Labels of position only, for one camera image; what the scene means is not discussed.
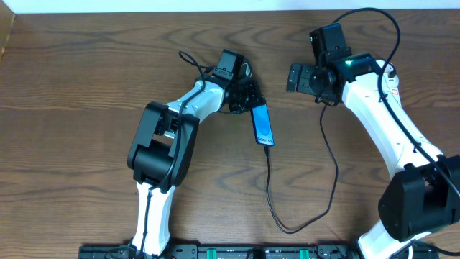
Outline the blue Galaxy smartphone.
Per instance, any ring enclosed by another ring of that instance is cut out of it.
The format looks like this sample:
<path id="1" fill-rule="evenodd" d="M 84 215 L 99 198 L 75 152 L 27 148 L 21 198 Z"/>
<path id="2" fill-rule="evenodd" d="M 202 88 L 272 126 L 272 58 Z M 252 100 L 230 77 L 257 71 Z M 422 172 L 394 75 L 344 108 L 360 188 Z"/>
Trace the blue Galaxy smartphone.
<path id="1" fill-rule="evenodd" d="M 266 104 L 251 110 L 252 123 L 256 143 L 265 146 L 274 146 L 274 138 L 270 123 L 270 115 Z"/>

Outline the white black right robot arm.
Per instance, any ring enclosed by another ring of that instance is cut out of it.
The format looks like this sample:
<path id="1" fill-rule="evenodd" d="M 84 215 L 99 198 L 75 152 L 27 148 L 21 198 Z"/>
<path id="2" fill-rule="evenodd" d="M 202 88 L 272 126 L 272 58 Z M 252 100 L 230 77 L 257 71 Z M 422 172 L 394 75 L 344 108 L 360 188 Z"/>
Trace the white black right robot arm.
<path id="1" fill-rule="evenodd" d="M 438 258 L 426 237 L 459 221 L 459 157 L 446 157 L 404 111 L 390 59 L 355 54 L 339 20 L 310 34 L 314 64 L 293 63 L 289 92 L 324 107 L 343 104 L 379 150 L 390 182 L 378 203 L 379 221 L 361 235 L 362 258 Z"/>

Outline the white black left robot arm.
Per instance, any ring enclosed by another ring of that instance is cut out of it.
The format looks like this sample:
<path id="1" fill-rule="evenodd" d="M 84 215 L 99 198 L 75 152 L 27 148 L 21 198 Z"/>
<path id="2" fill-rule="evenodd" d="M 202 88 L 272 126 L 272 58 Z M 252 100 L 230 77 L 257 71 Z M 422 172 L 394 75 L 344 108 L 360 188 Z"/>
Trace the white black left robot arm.
<path id="1" fill-rule="evenodd" d="M 217 65 L 205 66 L 185 51 L 178 55 L 196 67 L 199 76 L 179 99 L 146 105 L 127 157 L 139 194 L 129 258 L 158 258 L 168 246 L 173 194 L 188 172 L 198 127 L 207 117 L 223 106 L 228 114 L 249 112 L 256 143 L 274 145 L 266 98 L 248 58 L 224 49 Z"/>

